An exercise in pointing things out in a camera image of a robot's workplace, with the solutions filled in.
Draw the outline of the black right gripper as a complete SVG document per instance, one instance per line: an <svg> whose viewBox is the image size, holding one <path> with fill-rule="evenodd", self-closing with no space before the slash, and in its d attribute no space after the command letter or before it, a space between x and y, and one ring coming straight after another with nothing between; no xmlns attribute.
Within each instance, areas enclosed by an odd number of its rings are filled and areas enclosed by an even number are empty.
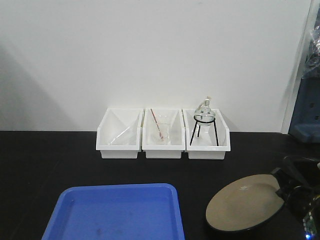
<svg viewBox="0 0 320 240"><path fill-rule="evenodd" d="M287 156L283 160L292 178L276 167L271 175L277 180L276 194L286 200L291 214L302 223L306 240L320 238L320 160Z"/></svg>

